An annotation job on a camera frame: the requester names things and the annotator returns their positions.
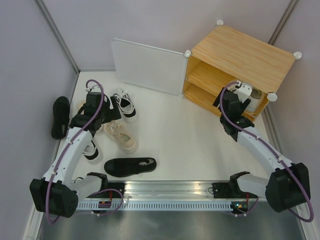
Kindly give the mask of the black and white sneaker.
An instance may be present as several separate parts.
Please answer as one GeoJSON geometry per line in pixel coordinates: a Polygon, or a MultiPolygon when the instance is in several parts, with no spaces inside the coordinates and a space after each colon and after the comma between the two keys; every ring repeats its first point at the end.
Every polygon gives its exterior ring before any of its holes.
{"type": "Polygon", "coordinates": [[[113,96],[124,120],[128,123],[134,122],[137,118],[137,111],[128,92],[119,88],[113,96]]]}

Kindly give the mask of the beige lace sneaker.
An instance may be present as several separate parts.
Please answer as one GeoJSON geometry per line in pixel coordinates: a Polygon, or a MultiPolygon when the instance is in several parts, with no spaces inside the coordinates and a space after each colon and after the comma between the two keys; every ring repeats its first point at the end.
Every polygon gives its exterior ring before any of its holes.
{"type": "Polygon", "coordinates": [[[125,153],[131,154],[138,149],[138,141],[127,131],[124,122],[114,120],[105,123],[103,130],[125,153]]]}

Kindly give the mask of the white leather sneaker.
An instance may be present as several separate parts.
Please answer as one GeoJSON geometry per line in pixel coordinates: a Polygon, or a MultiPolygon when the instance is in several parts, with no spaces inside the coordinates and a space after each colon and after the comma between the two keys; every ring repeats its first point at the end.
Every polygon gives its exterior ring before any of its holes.
{"type": "Polygon", "coordinates": [[[250,103],[245,109],[249,113],[255,113],[265,97],[265,93],[259,89],[253,88],[249,96],[250,103]]]}
{"type": "Polygon", "coordinates": [[[228,84],[228,86],[226,86],[226,89],[229,91],[229,92],[235,92],[237,89],[239,89],[242,85],[242,81],[240,80],[236,80],[236,81],[232,81],[228,84]]]}

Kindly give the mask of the white translucent cabinet door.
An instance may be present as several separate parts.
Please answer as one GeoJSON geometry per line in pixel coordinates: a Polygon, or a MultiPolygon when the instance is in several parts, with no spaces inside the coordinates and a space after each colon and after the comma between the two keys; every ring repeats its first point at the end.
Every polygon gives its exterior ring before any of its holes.
{"type": "Polygon", "coordinates": [[[190,50],[181,53],[117,38],[111,49],[123,82],[176,96],[183,93],[190,50]]]}

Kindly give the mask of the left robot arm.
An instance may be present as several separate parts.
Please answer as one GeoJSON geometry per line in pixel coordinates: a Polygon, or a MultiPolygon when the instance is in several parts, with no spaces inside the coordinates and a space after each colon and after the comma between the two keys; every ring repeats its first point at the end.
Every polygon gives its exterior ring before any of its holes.
{"type": "Polygon", "coordinates": [[[73,182],[72,177],[85,148],[100,127],[120,118],[114,96],[106,97],[99,92],[86,95],[83,113],[72,118],[61,152],[43,177],[34,178],[29,185],[37,211],[69,218],[83,199],[91,195],[98,198],[108,195],[109,185],[105,174],[90,172],[78,182],[73,182]]]}

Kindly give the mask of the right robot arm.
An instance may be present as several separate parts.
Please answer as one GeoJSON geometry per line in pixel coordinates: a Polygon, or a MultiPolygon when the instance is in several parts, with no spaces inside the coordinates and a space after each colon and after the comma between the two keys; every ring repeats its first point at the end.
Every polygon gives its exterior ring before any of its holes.
{"type": "Polygon", "coordinates": [[[304,203],[311,207],[308,168],[293,163],[261,137],[254,123],[243,115],[249,102],[241,102],[237,94],[223,89],[213,103],[221,112],[220,123],[226,134],[246,148],[267,173],[267,178],[249,172],[232,175],[229,194],[239,198],[250,193],[264,198],[277,213],[304,203]]]}

